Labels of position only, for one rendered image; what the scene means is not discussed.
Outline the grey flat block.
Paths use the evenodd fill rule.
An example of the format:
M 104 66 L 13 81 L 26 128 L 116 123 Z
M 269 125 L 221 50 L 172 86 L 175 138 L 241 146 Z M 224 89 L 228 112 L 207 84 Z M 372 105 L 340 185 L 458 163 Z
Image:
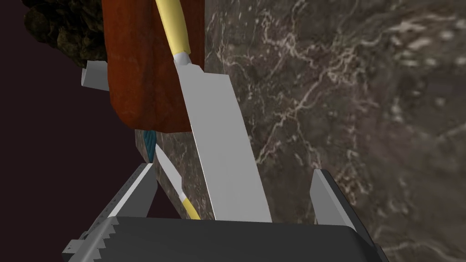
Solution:
M 86 68 L 82 69 L 81 86 L 109 91 L 107 62 L 101 60 L 88 60 Z

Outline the red-brown rounded loaf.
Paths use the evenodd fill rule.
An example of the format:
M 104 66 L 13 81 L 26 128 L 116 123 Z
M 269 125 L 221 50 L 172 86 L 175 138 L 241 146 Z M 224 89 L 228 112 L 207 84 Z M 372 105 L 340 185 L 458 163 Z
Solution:
M 101 0 L 112 107 L 132 129 L 190 132 L 155 0 Z

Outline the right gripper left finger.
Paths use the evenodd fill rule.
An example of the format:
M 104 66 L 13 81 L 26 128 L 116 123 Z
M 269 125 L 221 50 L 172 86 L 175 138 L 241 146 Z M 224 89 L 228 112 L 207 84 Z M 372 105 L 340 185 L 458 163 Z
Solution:
M 152 163 L 141 164 L 97 217 L 147 217 L 157 192 L 157 179 Z

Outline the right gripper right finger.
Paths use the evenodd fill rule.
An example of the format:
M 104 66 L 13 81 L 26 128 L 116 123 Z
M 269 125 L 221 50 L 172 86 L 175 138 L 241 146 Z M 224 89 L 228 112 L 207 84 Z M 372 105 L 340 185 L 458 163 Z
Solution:
M 348 226 L 357 233 L 365 232 L 361 220 L 327 170 L 314 170 L 309 192 L 318 224 Z

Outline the teal ridged object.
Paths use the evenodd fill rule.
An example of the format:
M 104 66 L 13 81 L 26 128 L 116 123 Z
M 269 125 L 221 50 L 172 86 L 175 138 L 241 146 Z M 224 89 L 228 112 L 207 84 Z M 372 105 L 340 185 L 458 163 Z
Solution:
M 157 144 L 157 135 L 154 130 L 144 130 L 143 131 L 143 141 L 145 144 L 145 149 L 147 151 L 148 159 L 150 163 L 153 163 L 154 155 L 156 151 Z

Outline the dark mottled lump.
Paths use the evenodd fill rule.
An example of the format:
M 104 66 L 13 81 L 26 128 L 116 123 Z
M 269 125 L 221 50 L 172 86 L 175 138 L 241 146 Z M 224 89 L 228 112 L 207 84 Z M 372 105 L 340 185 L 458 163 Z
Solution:
M 80 68 L 106 61 L 101 0 L 21 0 L 24 25 L 40 43 L 58 49 Z

